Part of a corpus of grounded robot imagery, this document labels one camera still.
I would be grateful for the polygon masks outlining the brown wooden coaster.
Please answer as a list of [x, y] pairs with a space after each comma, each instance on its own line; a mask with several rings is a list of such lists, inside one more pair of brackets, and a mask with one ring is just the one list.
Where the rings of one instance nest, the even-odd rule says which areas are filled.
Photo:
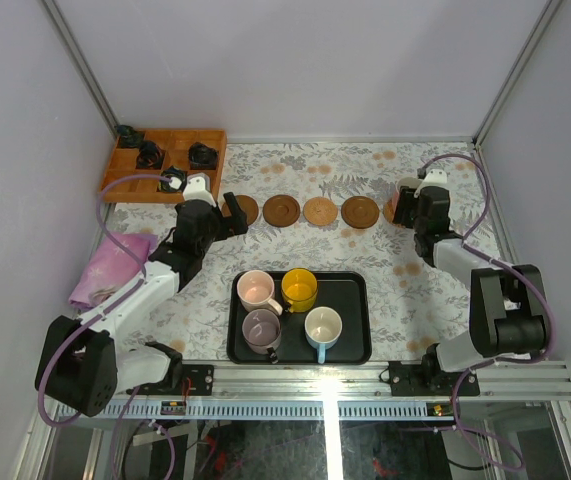
[[299, 219], [300, 205], [292, 196], [275, 195], [264, 203], [263, 217], [271, 226], [289, 227]]
[[353, 196], [341, 207], [341, 216], [347, 225], [355, 229], [368, 229], [376, 224], [380, 215], [378, 205], [365, 196]]
[[256, 200], [248, 195], [236, 195], [235, 199], [241, 210], [246, 214], [247, 225], [251, 226], [259, 216], [259, 207]]

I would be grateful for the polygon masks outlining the blue mug cream inside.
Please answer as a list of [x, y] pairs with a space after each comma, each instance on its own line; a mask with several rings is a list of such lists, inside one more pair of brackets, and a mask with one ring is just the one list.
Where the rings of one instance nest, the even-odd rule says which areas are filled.
[[318, 364], [324, 364], [327, 352], [338, 341], [342, 333], [341, 316], [332, 308], [317, 307], [305, 318], [304, 332], [308, 344], [316, 351]]

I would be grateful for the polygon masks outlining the pink mug cream inside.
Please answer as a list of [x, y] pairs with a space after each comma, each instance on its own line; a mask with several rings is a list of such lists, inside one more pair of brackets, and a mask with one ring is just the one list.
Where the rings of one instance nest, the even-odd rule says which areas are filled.
[[401, 191], [403, 188], [416, 189], [421, 183], [421, 180], [414, 177], [404, 177], [396, 182], [396, 191], [393, 197], [394, 208], [397, 208], [401, 198]]

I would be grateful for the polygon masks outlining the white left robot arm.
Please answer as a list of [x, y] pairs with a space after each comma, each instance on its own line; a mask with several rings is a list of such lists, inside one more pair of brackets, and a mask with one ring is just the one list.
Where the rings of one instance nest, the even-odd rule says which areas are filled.
[[201, 271], [213, 243], [247, 232], [247, 215], [236, 196], [228, 192], [224, 200], [227, 214], [202, 199], [177, 205], [174, 229], [140, 273], [78, 318], [61, 315], [52, 321], [35, 378], [40, 401], [52, 398], [93, 417], [117, 393], [150, 388], [169, 395], [181, 389], [181, 353], [157, 341], [127, 350], [117, 337], [183, 290]]

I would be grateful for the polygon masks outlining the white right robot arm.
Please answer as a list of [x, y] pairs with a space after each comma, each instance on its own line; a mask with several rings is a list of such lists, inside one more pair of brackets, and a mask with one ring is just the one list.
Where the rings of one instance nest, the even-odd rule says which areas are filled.
[[401, 380], [409, 381], [414, 391], [439, 395], [468, 368], [546, 352], [553, 329], [537, 267], [494, 260], [467, 245], [451, 228], [450, 194], [443, 186], [405, 178], [391, 207], [393, 223], [413, 230], [417, 255], [469, 291], [467, 330], [427, 347], [421, 365], [402, 374]]

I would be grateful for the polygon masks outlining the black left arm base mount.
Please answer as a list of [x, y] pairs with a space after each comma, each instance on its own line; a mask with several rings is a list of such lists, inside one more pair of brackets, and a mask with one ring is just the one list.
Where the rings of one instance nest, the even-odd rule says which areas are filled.
[[211, 396], [215, 367], [211, 364], [181, 364], [171, 367], [167, 385], [161, 388], [166, 395], [181, 397]]

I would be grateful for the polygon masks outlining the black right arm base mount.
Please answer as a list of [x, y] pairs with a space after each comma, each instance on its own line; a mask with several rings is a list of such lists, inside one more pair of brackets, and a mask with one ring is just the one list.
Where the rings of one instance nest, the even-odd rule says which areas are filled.
[[481, 357], [476, 354], [451, 354], [434, 344], [419, 363], [389, 361], [379, 380], [390, 386], [393, 396], [451, 397], [464, 370], [479, 360]]

